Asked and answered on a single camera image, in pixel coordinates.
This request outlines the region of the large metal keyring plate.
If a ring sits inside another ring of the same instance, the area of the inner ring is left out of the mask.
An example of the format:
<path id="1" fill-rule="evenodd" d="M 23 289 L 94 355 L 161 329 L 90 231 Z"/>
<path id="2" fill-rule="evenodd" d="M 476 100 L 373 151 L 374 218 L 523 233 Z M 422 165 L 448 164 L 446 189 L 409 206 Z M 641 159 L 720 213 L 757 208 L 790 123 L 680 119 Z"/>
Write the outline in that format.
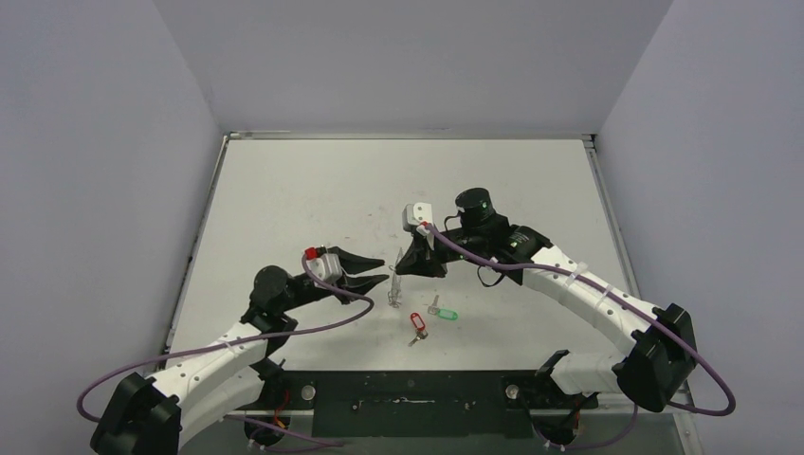
<path id="1" fill-rule="evenodd" d="M 389 266 L 389 269 L 392 271 L 392 275 L 391 275 L 391 287 L 387 294 L 387 298 L 388 298 L 388 304 L 392 308 L 399 308 L 401 305 L 401 294 L 402 294 L 401 276 L 397 274 L 396 267 L 402 260 L 403 256 L 404 256 L 404 250 L 402 248 L 399 248 L 395 261 L 393 262 L 392 265 Z"/>

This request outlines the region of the key with green tag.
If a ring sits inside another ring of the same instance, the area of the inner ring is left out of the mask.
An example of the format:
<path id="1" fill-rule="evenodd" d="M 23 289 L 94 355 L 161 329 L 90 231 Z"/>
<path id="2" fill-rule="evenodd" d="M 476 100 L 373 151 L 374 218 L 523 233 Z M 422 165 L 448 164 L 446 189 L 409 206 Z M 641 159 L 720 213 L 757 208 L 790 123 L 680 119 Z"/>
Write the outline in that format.
<path id="1" fill-rule="evenodd" d="M 439 319 L 454 321 L 458 319 L 458 313 L 454 310 L 443 308 L 439 305 L 439 295 L 433 298 L 432 303 L 428 306 L 428 313 L 436 316 Z"/>

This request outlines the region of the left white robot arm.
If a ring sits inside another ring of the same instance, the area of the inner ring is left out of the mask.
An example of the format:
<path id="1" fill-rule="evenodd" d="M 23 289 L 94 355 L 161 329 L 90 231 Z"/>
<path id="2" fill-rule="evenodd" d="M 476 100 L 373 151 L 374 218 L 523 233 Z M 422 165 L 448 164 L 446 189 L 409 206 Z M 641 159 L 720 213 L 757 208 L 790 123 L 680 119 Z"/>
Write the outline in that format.
<path id="1" fill-rule="evenodd" d="M 175 454 L 201 430 L 254 403 L 275 406 L 285 391 L 284 371 L 271 355 L 302 335 L 289 311 L 336 298 L 342 304 L 369 302 L 369 292 L 389 277 L 377 274 L 381 259 L 337 246 L 306 249 L 303 272 L 293 276 L 277 265 L 257 272 L 248 307 L 212 344 L 170 353 L 157 362 L 174 364 L 144 376 L 137 365 L 107 376 L 117 384 L 90 440 L 97 454 Z"/>

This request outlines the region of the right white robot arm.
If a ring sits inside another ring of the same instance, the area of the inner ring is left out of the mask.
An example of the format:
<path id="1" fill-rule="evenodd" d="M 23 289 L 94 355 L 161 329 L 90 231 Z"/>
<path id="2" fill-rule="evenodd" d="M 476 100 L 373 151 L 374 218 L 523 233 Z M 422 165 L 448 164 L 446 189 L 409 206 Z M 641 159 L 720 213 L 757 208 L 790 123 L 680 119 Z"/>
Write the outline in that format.
<path id="1" fill-rule="evenodd" d="M 672 303 L 661 308 L 601 280 L 536 230 L 499 214 L 488 190 L 455 199 L 459 226 L 439 229 L 428 203 L 408 204 L 402 227 L 411 246 L 400 275 L 444 278 L 448 264 L 492 268 L 516 284 L 556 301 L 602 334 L 616 355 L 560 354 L 536 381 L 539 400 L 557 407 L 576 394 L 622 393 L 638 407 L 660 412 L 698 362 L 691 316 Z"/>

